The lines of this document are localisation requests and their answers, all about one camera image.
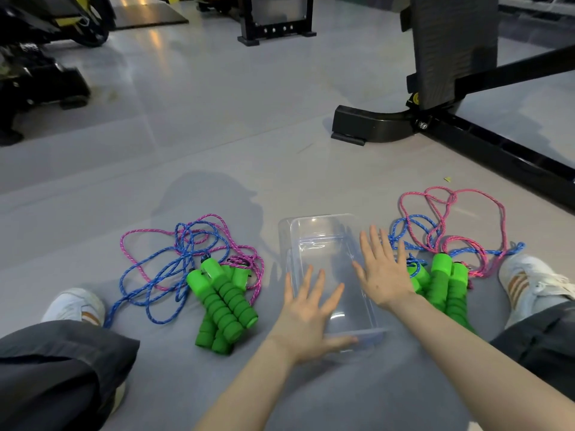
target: person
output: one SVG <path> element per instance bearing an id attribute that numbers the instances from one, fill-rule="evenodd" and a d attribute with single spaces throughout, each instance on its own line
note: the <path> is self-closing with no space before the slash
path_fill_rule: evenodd
<path id="1" fill-rule="evenodd" d="M 68 289 L 0 339 L 0 429 L 92 431 L 116 411 L 140 342 L 102 328 L 102 300 Z"/>
<path id="2" fill-rule="evenodd" d="M 395 260 L 386 236 L 375 226 L 370 241 L 364 231 L 360 235 L 365 268 L 356 262 L 354 268 L 362 288 L 420 341 L 479 426 L 485 431 L 575 429 L 575 286 L 535 257 L 508 258 L 499 277 L 512 312 L 507 329 L 489 344 L 414 293 L 403 243 Z M 320 269 L 311 288 L 312 270 L 296 297 L 286 275 L 285 304 L 276 324 L 196 431 L 262 430 L 297 364 L 356 341 L 324 338 L 344 285 L 320 307 L 325 274 Z M 244 399 L 256 398 L 245 408 Z"/>

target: pant leg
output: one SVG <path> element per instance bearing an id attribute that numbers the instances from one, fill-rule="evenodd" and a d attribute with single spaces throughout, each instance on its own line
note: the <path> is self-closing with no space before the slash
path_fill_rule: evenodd
<path id="1" fill-rule="evenodd" d="M 99 429 L 139 343 L 76 321 L 45 322 L 0 339 L 0 429 Z"/>
<path id="2" fill-rule="evenodd" d="M 575 301 L 523 319 L 491 344 L 575 401 Z"/>

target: transparent plastic box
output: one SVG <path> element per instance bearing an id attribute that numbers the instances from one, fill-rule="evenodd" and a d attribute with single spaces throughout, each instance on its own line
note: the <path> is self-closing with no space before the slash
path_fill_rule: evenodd
<path id="1" fill-rule="evenodd" d="M 356 218 L 351 214 L 323 215 L 295 218 L 290 221 L 291 248 L 287 253 L 286 268 L 296 294 L 309 265 L 314 276 L 320 268 L 326 271 L 326 286 L 320 305 L 331 295 L 339 283 L 346 288 L 338 307 L 327 323 L 329 336 L 352 335 L 359 343 L 352 350 L 370 349 L 381 341 L 385 328 L 378 326 L 374 304 L 361 289 L 355 270 L 356 260 L 363 265 L 359 248 Z"/>

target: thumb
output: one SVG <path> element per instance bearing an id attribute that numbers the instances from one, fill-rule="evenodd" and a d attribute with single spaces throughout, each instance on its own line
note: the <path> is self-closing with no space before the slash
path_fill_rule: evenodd
<path id="1" fill-rule="evenodd" d="M 354 267 L 355 274 L 358 276 L 359 281 L 365 282 L 366 278 L 365 278 L 365 271 L 363 270 L 363 267 L 358 262 L 356 262 L 355 260 L 351 262 L 351 265 Z"/>
<path id="2" fill-rule="evenodd" d="M 324 354 L 327 354 L 328 352 L 337 352 L 345 349 L 357 342 L 358 338 L 354 336 L 328 337 L 327 339 L 324 339 L 322 346 Z"/>

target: forearm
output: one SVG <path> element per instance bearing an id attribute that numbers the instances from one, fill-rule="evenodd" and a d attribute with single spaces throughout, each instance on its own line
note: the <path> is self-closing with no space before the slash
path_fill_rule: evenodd
<path id="1" fill-rule="evenodd" d="M 409 295 L 389 306 L 449 378 L 485 431 L 563 431 L 575 404 L 506 355 Z"/>
<path id="2" fill-rule="evenodd" d="M 265 340 L 195 430 L 263 429 L 293 365 L 281 348 Z"/>

